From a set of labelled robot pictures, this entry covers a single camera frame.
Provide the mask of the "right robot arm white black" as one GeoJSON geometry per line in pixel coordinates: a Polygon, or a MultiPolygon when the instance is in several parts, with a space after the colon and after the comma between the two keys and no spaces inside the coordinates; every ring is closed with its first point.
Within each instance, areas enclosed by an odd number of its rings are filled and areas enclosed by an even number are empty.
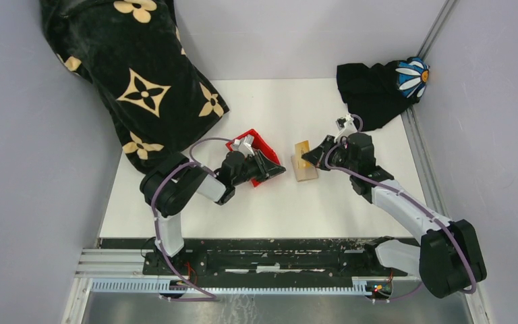
{"type": "Polygon", "coordinates": [[[364,270],[380,275],[388,268],[417,277],[437,298],[456,292],[473,294],[487,270],[474,226],[453,221],[415,199],[386,169],[379,166],[372,137],[354,133],[327,136],[302,159],[324,171],[342,171],[354,192],[387,212],[417,242],[383,236],[366,244],[364,270]]]}

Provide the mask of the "yellow credit card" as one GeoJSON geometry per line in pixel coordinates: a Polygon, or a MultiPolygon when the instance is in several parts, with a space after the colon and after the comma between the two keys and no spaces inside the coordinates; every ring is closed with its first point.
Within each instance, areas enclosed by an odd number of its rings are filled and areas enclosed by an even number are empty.
{"type": "Polygon", "coordinates": [[[295,160],[298,169],[308,169],[312,165],[303,158],[303,155],[310,152],[309,141],[305,140],[298,142],[294,146],[295,148],[295,160]]]}

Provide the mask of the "red plastic bin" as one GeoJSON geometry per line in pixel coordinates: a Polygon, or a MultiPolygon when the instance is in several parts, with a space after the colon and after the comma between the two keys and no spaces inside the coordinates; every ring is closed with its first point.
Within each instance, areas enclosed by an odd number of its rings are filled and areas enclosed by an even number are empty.
{"type": "Polygon", "coordinates": [[[228,142],[225,146],[227,147],[227,149],[229,151],[234,151],[235,150],[235,141],[242,140],[246,136],[253,137],[251,147],[254,150],[260,151],[261,153],[263,153],[266,156],[267,159],[271,160],[272,162],[275,162],[277,164],[281,163],[276,152],[268,145],[268,143],[261,137],[261,135],[253,128],[240,134],[239,136],[236,136],[235,139],[228,142]]]}

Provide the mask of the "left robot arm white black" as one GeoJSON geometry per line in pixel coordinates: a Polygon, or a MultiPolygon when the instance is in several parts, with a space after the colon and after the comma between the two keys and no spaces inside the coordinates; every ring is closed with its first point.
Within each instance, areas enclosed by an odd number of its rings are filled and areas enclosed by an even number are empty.
{"type": "Polygon", "coordinates": [[[185,266],[181,232],[181,211],[195,194],[223,205],[235,194],[235,188],[252,180],[263,183],[285,173],[282,165],[263,152],[245,155],[239,151],[226,154],[221,166],[208,173],[184,154],[175,153],[146,174],[140,192],[154,212],[156,247],[162,252],[159,265],[175,275],[185,266]]]}

